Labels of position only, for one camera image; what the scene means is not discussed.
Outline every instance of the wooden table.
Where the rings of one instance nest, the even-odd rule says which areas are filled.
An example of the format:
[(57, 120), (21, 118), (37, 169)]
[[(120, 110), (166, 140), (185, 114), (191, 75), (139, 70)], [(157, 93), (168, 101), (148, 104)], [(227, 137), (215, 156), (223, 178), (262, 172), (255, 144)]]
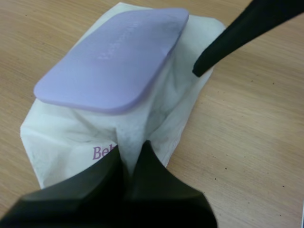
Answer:
[[(117, 0), (0, 1), (0, 215), (38, 183), (19, 138), (35, 83)], [(229, 25), (249, 0), (127, 0)], [(304, 15), (222, 60), (169, 170), (220, 228), (299, 228), (304, 199)]]

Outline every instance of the table surface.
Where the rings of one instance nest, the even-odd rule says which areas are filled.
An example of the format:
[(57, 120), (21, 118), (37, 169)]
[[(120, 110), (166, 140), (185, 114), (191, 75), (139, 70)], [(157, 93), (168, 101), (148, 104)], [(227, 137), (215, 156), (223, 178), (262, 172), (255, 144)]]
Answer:
[[(117, 0), (0, 1), (0, 216), (38, 189), (19, 138), (35, 83)], [(248, 0), (127, 0), (226, 26)], [(304, 199), (304, 15), (218, 63), (169, 170), (201, 190), (220, 228), (299, 228)]]

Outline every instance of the lavender lid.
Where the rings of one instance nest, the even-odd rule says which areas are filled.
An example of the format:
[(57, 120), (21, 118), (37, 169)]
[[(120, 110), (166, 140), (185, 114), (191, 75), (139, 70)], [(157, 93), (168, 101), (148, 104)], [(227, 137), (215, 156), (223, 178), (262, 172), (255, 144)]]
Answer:
[(136, 105), (188, 21), (185, 9), (120, 13), (70, 50), (36, 84), (42, 102), (95, 112)]

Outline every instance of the white plastic bag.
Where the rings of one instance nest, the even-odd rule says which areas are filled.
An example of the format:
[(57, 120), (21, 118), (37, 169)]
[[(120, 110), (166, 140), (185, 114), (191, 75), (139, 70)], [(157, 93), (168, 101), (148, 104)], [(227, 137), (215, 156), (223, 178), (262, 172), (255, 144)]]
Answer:
[[(143, 9), (148, 8), (117, 4), (80, 41), (112, 16)], [(146, 140), (152, 142), (157, 157), (166, 166), (195, 101), (212, 73), (211, 69), (197, 78), (192, 74), (193, 65), (224, 28), (216, 19), (190, 16), (151, 92), (123, 114), (90, 112), (36, 99), (21, 126), (20, 136), (41, 188), (83, 171), (117, 144), (129, 172)]]

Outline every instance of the wet wipes package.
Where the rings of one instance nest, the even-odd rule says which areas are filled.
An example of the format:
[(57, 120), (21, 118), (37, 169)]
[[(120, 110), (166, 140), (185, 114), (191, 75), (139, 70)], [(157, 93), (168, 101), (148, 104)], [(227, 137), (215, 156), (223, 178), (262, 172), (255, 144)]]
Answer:
[(185, 9), (119, 3), (36, 84), (20, 136), (42, 188), (117, 144), (131, 175), (142, 144), (167, 165), (212, 69), (192, 68), (224, 30)]

